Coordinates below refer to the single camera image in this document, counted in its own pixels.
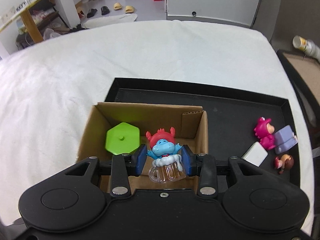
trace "plastic bag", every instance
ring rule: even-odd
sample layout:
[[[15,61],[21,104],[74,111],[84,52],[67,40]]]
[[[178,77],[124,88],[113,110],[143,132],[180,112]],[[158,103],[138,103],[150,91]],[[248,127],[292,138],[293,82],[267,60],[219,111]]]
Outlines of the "plastic bag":
[[[46,30],[43,33],[43,39],[45,41],[59,36],[61,36],[61,34],[55,32],[53,29],[50,28],[46,28]]]

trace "black tray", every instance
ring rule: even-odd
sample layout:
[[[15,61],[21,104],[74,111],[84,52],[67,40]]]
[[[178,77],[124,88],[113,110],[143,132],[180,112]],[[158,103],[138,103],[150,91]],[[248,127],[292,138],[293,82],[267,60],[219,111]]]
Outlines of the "black tray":
[[[226,87],[115,78],[105,102],[202,106],[208,114],[209,154],[214,155],[217,161],[226,161],[230,156],[241,157],[258,141],[253,129],[261,116],[272,119],[271,124],[274,125],[275,131],[290,125],[296,133],[287,99]],[[299,187],[298,145],[290,149],[289,154],[294,158],[294,166],[290,172],[285,171],[281,178]],[[260,167],[277,174],[273,168],[275,157],[274,150],[269,151]]]

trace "white bed sheet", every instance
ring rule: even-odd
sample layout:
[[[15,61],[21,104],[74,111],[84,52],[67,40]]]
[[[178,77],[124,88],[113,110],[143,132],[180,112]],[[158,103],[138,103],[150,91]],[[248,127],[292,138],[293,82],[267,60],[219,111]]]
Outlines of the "white bed sheet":
[[[24,190],[76,161],[91,108],[114,77],[213,84],[289,99],[299,138],[301,189],[313,223],[314,175],[294,90],[264,36],[235,26],[148,21],[110,25],[32,46],[0,62],[0,216],[20,217]]]

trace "brown-haired doll figurine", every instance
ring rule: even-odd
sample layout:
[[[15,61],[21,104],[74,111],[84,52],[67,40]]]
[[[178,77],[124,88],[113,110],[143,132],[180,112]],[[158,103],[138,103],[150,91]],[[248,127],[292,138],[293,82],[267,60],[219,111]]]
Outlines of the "brown-haired doll figurine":
[[[282,174],[284,170],[290,170],[293,167],[294,160],[291,155],[284,154],[281,159],[275,158],[275,169],[280,169],[279,174]]]

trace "screw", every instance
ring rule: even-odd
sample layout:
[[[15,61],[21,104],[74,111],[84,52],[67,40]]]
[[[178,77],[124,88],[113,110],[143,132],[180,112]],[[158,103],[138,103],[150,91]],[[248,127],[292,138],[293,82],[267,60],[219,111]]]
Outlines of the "screw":
[[[114,187],[112,189],[112,192],[113,194],[116,194],[116,195],[123,195],[128,192],[128,189],[126,187]]]
[[[160,197],[169,197],[169,194],[166,192],[160,193]]]
[[[216,189],[213,187],[202,187],[200,189],[200,193],[203,195],[213,195],[214,193],[216,193]]]

